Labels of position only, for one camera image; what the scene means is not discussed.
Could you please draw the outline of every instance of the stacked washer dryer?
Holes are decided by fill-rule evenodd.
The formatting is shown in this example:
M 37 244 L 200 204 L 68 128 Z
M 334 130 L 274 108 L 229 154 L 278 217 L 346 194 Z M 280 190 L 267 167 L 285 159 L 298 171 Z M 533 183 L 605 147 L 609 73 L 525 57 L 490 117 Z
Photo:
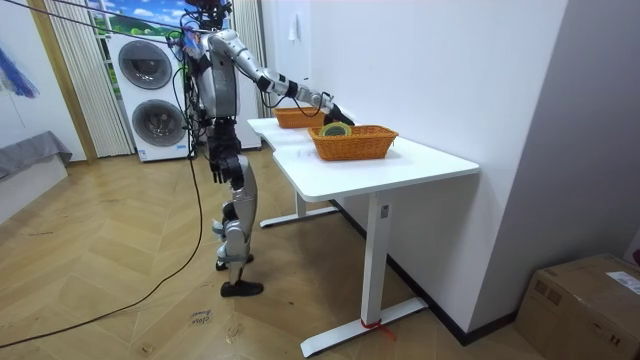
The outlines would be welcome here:
M 146 36 L 164 42 L 161 36 Z M 113 34 L 107 39 L 132 135 L 142 161 L 185 158 L 190 136 L 183 129 L 182 74 L 168 46 Z

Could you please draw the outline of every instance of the woven basket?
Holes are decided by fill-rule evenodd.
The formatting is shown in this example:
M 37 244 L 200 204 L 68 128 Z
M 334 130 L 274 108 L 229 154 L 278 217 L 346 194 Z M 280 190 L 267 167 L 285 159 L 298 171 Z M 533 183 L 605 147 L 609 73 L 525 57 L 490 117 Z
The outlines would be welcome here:
M 306 107 L 302 110 L 307 115 L 313 115 L 318 111 L 318 108 Z M 324 125 L 324 113 L 322 111 L 314 117 L 305 116 L 300 112 L 298 108 L 279 108 L 273 109 L 273 113 L 278 118 L 278 124 L 281 128 L 294 129 L 315 127 Z
M 382 159 L 398 133 L 382 126 L 352 126 L 349 136 L 320 136 L 319 127 L 308 129 L 323 160 Z

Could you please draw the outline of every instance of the striped curtain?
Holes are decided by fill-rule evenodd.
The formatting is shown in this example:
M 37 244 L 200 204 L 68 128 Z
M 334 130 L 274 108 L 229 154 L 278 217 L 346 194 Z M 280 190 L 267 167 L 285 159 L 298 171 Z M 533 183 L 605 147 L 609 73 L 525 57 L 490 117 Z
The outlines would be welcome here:
M 267 65 L 267 56 L 264 51 L 260 0 L 235 0 L 231 15 L 231 28 L 240 34 L 242 42 L 254 54 L 258 63 L 265 67 Z M 258 101 L 258 115 L 262 118 L 271 117 L 271 110 L 264 106 L 260 100 L 260 90 L 256 87 L 255 91 Z
M 67 1 L 85 5 L 84 0 Z M 87 10 L 51 0 L 45 0 L 45 5 L 53 14 L 89 23 Z M 132 154 L 126 120 L 120 113 L 93 31 L 53 16 L 50 19 L 98 157 Z

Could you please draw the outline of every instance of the wooden floor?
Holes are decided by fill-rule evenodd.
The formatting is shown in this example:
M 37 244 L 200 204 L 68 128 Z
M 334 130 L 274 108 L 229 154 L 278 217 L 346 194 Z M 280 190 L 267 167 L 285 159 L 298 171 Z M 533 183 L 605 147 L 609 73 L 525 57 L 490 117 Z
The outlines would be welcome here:
M 290 214 L 293 194 L 268 149 L 247 154 L 257 220 Z M 69 169 L 69 178 L 0 226 L 0 343 L 75 324 L 138 300 L 178 269 L 198 238 L 187 161 L 136 157 Z M 262 230 L 244 278 L 257 297 L 222 299 L 212 217 L 229 198 L 196 161 L 204 207 L 194 261 L 144 303 L 102 321 L 0 350 L 0 359 L 301 359 L 305 338 L 359 318 L 364 241 L 341 215 Z M 384 306 L 412 297 L 387 270 Z M 317 359 L 541 359 L 511 327 L 462 348 L 429 312 Z

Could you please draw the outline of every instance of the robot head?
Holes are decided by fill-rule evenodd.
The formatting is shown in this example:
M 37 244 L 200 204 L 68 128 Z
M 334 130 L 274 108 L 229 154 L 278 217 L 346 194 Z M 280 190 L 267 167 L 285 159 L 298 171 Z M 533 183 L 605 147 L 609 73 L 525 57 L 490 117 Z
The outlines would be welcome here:
M 229 0 L 186 0 L 198 9 L 197 21 L 201 29 L 222 29 L 224 19 L 231 13 Z

